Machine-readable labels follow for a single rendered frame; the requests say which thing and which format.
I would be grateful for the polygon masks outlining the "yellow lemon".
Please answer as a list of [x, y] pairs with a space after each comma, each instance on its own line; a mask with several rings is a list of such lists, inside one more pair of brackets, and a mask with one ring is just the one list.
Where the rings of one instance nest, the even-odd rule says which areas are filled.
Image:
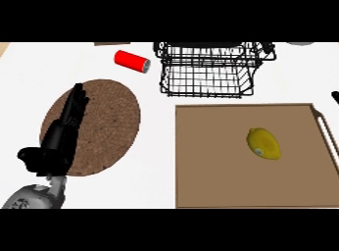
[[280, 144], [274, 134], [262, 127], [251, 128], [246, 137], [246, 142], [251, 152], [266, 160], [281, 158]]

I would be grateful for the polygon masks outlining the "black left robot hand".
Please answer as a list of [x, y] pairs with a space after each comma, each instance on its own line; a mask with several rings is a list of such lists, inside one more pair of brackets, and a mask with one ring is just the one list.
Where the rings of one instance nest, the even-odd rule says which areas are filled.
[[83, 84], [77, 83], [68, 94], [61, 116], [47, 128], [40, 146], [22, 148], [18, 152], [27, 170], [37, 176], [65, 176], [68, 173], [87, 104], [86, 90]]

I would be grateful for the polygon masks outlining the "red can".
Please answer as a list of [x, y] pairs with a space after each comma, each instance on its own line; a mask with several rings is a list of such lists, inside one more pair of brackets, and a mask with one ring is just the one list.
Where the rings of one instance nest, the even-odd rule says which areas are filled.
[[114, 54], [114, 63], [144, 74], [148, 72], [151, 66], [151, 61], [146, 58], [121, 50]]

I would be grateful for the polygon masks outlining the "brown oval placemat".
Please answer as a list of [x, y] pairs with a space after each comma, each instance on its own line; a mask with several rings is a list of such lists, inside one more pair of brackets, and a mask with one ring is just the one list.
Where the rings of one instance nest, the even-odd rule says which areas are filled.
[[95, 175], [115, 164], [133, 144], [141, 123], [136, 96], [120, 82], [89, 80], [83, 89], [90, 101], [68, 176]]

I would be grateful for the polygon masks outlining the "brown wooden tray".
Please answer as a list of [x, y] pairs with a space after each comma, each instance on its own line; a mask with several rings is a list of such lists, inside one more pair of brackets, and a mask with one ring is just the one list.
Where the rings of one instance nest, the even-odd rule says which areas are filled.
[[[281, 158], [251, 153], [246, 136], [272, 132]], [[309, 104], [175, 108], [175, 206], [339, 206], [339, 150]]]

